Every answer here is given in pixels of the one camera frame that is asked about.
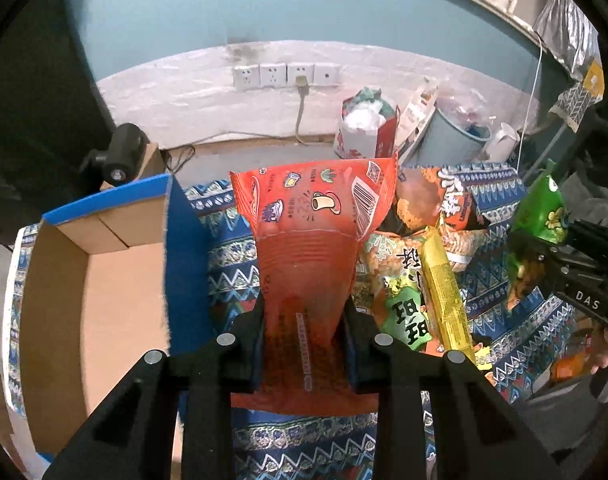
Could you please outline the operator right hand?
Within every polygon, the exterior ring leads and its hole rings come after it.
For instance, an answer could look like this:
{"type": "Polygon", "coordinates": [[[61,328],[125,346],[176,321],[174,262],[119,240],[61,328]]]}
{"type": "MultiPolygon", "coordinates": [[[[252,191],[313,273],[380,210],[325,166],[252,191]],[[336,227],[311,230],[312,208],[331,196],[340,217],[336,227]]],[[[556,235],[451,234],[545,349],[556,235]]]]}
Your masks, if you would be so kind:
{"type": "Polygon", "coordinates": [[[608,327],[598,326],[592,332],[592,350],[590,350],[590,374],[608,367],[608,327]]]}

